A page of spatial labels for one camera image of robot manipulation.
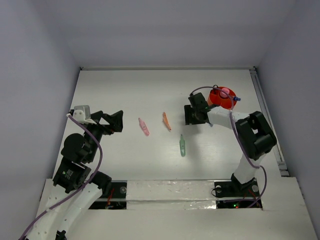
table surface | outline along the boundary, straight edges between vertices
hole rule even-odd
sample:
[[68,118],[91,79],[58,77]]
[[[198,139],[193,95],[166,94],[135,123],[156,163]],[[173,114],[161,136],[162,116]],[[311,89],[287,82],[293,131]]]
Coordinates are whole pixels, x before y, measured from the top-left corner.
[[[217,180],[229,179],[242,156],[232,130],[219,125],[184,123],[184,105],[190,92],[201,86],[226,86],[241,101],[234,111],[252,113],[260,106],[248,70],[112,70],[81,71],[71,108],[89,105],[91,112],[113,114],[123,110],[123,131],[103,136],[100,171],[113,180]],[[202,90],[205,97],[209,89]],[[163,123],[166,112],[172,131]],[[150,136],[142,132],[138,118],[145,121]],[[65,138],[83,131],[67,121]],[[179,140],[183,134],[186,156],[181,157]],[[59,155],[55,171],[60,165]],[[99,153],[91,169],[97,166]],[[129,210],[89,210],[70,240],[104,239],[317,239],[297,181],[281,177],[273,151],[261,162],[268,185],[259,209],[173,210],[161,205],[154,210],[143,205]],[[256,172],[259,188],[264,184]],[[41,202],[52,183],[44,188]],[[139,189],[138,199],[146,200]]]

orange marker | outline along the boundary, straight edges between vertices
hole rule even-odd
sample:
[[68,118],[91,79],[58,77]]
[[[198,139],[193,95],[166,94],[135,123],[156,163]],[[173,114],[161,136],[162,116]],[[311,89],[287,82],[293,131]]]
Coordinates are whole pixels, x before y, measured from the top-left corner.
[[166,125],[166,127],[169,129],[169,131],[171,131],[171,127],[169,125],[168,118],[165,112],[163,113],[163,122]]

screw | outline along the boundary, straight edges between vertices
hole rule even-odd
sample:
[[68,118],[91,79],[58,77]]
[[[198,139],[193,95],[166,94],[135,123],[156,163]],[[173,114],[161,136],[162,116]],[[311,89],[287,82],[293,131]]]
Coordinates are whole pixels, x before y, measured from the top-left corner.
[[120,193],[121,194],[127,193],[127,188],[125,186],[120,187]]
[[257,185],[253,185],[252,191],[254,191],[255,193],[259,192],[259,187]]

gray wall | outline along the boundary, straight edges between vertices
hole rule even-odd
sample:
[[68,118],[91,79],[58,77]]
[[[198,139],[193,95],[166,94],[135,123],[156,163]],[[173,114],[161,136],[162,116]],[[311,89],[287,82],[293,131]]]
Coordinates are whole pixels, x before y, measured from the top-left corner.
[[258,67],[271,118],[320,237],[320,1],[299,0]]
[[82,67],[256,66],[294,0],[47,0]]
[[79,68],[42,0],[0,0],[0,239],[34,219]]

cable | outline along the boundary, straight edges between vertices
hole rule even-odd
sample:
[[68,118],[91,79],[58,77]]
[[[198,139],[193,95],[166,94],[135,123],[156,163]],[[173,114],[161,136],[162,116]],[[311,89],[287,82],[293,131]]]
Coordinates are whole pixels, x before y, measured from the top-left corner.
[[[66,201],[68,201],[70,198],[72,198],[74,195],[76,195],[77,193],[79,193],[81,190],[83,190],[87,184],[89,184],[91,182],[91,180],[95,177],[95,175],[97,174],[100,165],[102,163],[102,158],[103,158],[103,151],[102,151],[102,147],[99,143],[99,141],[95,138],[95,136],[89,131],[87,130],[84,126],[82,126],[79,122],[77,122],[72,116],[71,114],[67,114],[67,117],[74,122],[76,125],[78,125],[80,128],[82,128],[95,142],[95,144],[98,146],[99,148],[99,152],[100,152],[100,158],[99,158],[99,162],[98,165],[96,166],[94,172],[91,174],[91,176],[89,177],[88,181],[86,181],[81,187],[79,187],[76,191],[74,191],[72,194],[70,194],[69,196],[65,197],[64,199],[62,199],[61,201],[57,202],[56,204],[52,205],[51,207],[49,207],[50,210],[55,209],[56,207],[58,207],[59,205],[65,203]],[[21,237],[19,238],[19,240],[23,240],[27,234],[27,232],[32,228],[32,226],[40,219],[42,218],[45,214],[47,213],[47,210],[43,211],[39,216],[37,216],[30,224],[29,226],[24,230],[23,234],[21,235]]]
[[[261,194],[256,198],[256,200],[255,200],[252,204],[250,204],[250,205],[248,206],[248,208],[251,208],[252,206],[254,206],[254,205],[261,199],[262,195],[265,193],[265,190],[266,190],[266,188],[267,188],[267,172],[266,172],[266,169],[265,169],[263,166],[261,166],[261,165],[260,165],[260,166],[256,166],[256,165],[254,165],[254,164],[251,162],[251,160],[250,160],[250,158],[249,158],[249,156],[248,156],[248,154],[247,154],[244,146],[243,146],[242,143],[240,142],[240,139],[239,139],[239,136],[238,136],[238,132],[237,132],[237,130],[236,130],[235,121],[234,121],[234,118],[233,118],[233,115],[232,115],[232,110],[233,110],[234,107],[235,107],[233,98],[232,98],[227,92],[223,91],[223,90],[220,89],[220,88],[213,87],[213,86],[201,86],[201,87],[198,87],[198,88],[196,88],[195,90],[193,90],[193,91],[190,93],[190,95],[192,95],[195,91],[198,91],[198,90],[200,90],[200,89],[214,89],[214,90],[218,90],[218,91],[220,91],[220,92],[225,93],[226,96],[231,100],[231,109],[230,109],[229,117],[230,117],[231,127],[232,127],[232,130],[233,130],[234,136],[235,136],[235,138],[236,138],[236,140],[237,140],[237,142],[238,142],[238,144],[239,144],[239,146],[240,146],[240,148],[241,148],[241,150],[242,150],[242,152],[243,152],[243,154],[244,154],[244,156],[245,156],[245,159],[248,161],[248,163],[251,165],[251,167],[253,167],[254,169],[259,169],[259,168],[261,168],[261,169],[263,170],[263,173],[264,173],[264,186],[263,186],[263,190],[262,190]],[[243,201],[243,199],[233,199],[233,200],[228,200],[228,201],[229,201],[229,202],[231,202],[231,201],[233,201],[233,202],[240,202],[240,201]]]

